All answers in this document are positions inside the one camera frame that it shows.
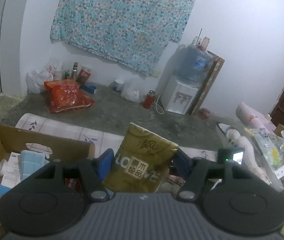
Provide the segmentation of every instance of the tissue package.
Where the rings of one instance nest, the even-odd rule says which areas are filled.
[[[103,184],[124,192],[155,192],[178,145],[133,123]]]

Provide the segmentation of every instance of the blue floral fabric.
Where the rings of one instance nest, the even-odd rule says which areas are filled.
[[[50,36],[150,76],[169,41],[180,41],[194,2],[60,0]]]

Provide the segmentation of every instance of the power cord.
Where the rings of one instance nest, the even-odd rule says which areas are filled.
[[[157,100],[156,101],[154,101],[154,103],[155,103],[155,110],[159,113],[159,114],[164,114],[164,110],[163,110],[163,108],[162,107],[160,107],[159,106],[159,104],[158,104],[158,101],[159,101],[159,99],[160,99],[160,96],[161,95],[159,95],[158,96],[158,98],[157,98]]]

